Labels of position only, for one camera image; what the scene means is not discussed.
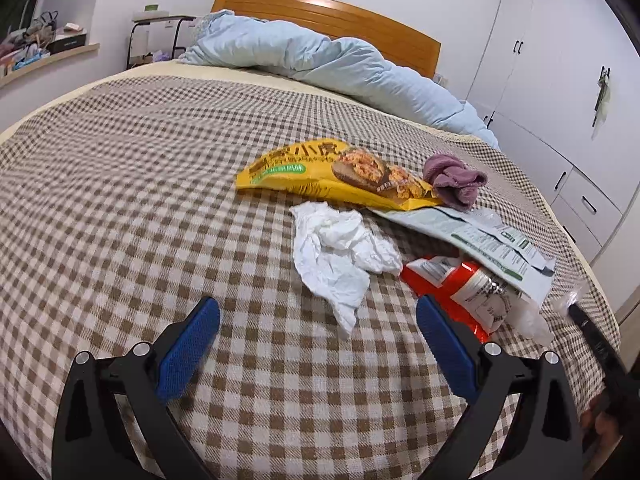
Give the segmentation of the white green paper wrapper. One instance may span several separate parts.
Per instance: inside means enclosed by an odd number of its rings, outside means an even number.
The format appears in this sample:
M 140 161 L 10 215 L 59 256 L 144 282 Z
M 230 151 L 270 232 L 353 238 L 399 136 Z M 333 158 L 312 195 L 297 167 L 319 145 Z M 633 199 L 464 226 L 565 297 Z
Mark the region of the white green paper wrapper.
M 555 260 L 522 232 L 477 214 L 448 207 L 414 211 L 376 210 L 378 216 L 410 230 L 444 240 L 541 306 L 551 290 Z

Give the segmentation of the wooden headboard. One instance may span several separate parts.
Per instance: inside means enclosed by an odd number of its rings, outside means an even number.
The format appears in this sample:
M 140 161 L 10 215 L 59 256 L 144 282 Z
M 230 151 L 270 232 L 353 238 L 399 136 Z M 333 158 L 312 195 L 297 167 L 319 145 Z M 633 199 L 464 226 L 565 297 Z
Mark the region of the wooden headboard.
M 356 37 L 375 46 L 384 58 L 432 78 L 439 60 L 440 43 L 401 22 L 336 0 L 214 0 L 214 12 L 282 20 L 333 39 Z

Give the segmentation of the purple towel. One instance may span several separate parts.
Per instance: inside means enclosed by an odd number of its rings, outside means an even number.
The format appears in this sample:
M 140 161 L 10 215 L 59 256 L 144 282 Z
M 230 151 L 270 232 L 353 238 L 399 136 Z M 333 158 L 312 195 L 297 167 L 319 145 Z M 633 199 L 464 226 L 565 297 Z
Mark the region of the purple towel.
M 454 155 L 435 154 L 424 164 L 423 180 L 432 186 L 446 206 L 468 211 L 473 208 L 488 177 L 483 171 L 466 166 Z

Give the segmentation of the brown checkered bedspread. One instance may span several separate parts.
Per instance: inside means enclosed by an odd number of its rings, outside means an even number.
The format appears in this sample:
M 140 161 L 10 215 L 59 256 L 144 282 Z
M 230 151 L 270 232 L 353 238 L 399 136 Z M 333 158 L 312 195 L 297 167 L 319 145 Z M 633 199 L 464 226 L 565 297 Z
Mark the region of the brown checkered bedspread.
M 375 275 L 349 336 L 295 270 L 298 195 L 240 191 L 258 157 L 335 139 L 420 174 L 437 153 L 484 171 L 481 207 L 556 262 L 542 307 L 578 408 L 602 373 L 555 300 L 611 344 L 620 329 L 586 259 L 526 175 L 474 136 L 273 76 L 171 63 L 77 89 L 1 138 L 1 421 L 49 477 L 73 358 L 123 356 L 204 296 L 220 332 L 180 429 L 221 479 L 413 479 L 464 412 L 416 326 L 416 296 Z

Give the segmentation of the white wardrobe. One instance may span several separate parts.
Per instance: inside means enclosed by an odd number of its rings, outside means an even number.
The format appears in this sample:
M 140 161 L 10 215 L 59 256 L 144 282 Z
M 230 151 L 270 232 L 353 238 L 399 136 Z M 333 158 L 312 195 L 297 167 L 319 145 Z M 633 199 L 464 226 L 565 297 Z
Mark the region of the white wardrobe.
M 639 285 L 639 57 L 605 0 L 500 0 L 469 93 L 614 309 Z

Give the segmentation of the light blue duvet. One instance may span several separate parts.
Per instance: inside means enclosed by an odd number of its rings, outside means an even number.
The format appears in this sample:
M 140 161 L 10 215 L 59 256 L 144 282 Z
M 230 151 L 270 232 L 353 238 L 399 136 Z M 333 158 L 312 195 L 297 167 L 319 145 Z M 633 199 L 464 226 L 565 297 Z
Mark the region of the light blue duvet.
M 457 99 L 416 70 L 386 60 L 375 46 L 359 38 L 332 39 L 291 22 L 222 10 L 201 19 L 193 44 L 179 61 L 264 70 L 427 127 L 499 146 L 471 103 Z

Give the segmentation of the black bedside rack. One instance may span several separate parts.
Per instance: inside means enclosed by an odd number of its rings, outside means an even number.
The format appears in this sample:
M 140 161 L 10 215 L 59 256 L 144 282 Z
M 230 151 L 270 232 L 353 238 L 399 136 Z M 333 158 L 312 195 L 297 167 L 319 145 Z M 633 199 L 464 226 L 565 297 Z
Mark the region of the black bedside rack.
M 188 33 L 195 24 L 196 17 L 189 14 L 172 14 L 160 9 L 134 12 L 126 69 L 178 58 L 186 50 Z

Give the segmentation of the white tissue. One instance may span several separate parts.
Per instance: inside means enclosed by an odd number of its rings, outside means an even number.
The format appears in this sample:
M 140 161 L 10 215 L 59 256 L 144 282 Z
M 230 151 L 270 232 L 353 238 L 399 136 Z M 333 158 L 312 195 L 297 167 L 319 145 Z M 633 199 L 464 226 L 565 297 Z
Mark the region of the white tissue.
M 350 335 L 370 276 L 399 275 L 400 252 L 392 242 L 374 234 L 356 210 L 305 202 L 291 207 L 290 213 L 295 269 L 304 285 L 330 305 L 341 332 Z

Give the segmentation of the yellow snack bag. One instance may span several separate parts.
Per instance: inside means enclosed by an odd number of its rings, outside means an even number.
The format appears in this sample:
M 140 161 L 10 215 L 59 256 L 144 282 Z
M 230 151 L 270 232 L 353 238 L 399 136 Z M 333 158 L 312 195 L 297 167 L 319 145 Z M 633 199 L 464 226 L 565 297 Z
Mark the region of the yellow snack bag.
M 277 148 L 245 167 L 235 185 L 374 209 L 412 211 L 442 204 L 432 186 L 409 170 L 337 139 Z

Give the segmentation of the cluttered window shelf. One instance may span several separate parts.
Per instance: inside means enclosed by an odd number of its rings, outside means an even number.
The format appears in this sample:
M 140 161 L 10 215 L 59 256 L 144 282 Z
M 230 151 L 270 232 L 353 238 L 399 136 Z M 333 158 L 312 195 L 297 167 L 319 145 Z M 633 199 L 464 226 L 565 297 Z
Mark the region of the cluttered window shelf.
M 53 63 L 96 52 L 99 47 L 90 44 L 87 29 L 76 23 L 58 27 L 58 11 L 42 12 L 26 28 L 10 32 L 2 41 L 1 87 Z

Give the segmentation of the red snack wrapper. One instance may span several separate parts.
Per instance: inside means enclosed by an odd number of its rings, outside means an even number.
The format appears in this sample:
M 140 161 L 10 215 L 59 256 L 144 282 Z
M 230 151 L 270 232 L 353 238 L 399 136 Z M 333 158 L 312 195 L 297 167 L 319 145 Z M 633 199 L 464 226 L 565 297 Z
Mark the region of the red snack wrapper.
M 470 258 L 416 259 L 404 265 L 400 277 L 416 296 L 434 296 L 450 318 L 468 326 L 481 342 L 506 323 L 536 344 L 548 347 L 552 343 L 540 307 Z

